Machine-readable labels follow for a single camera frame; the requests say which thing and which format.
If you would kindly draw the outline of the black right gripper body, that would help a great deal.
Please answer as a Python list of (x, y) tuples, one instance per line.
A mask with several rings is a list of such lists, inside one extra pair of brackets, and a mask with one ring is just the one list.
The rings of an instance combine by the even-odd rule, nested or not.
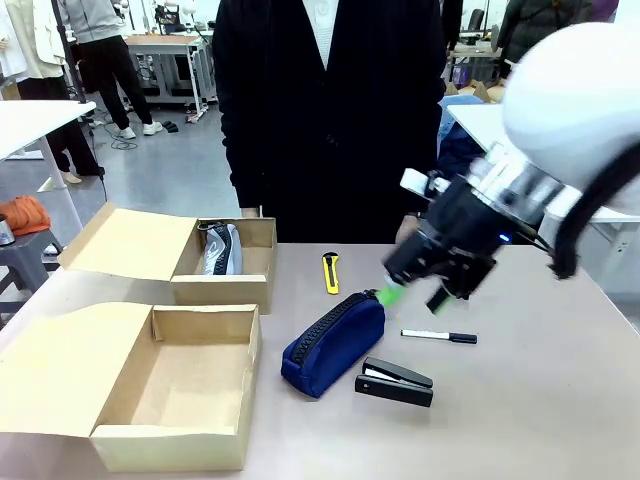
[(420, 227), (384, 260), (387, 277), (403, 287), (437, 276), (441, 294), (467, 300), (496, 265), (502, 234), (514, 221), (484, 203), (456, 177), (429, 205)]

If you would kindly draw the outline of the person's left hand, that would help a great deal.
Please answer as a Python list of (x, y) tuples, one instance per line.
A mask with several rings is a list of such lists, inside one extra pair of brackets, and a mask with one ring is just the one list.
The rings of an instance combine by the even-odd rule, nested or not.
[(422, 217), (420, 213), (406, 214), (397, 230), (395, 244), (401, 244), (409, 235), (421, 228)]

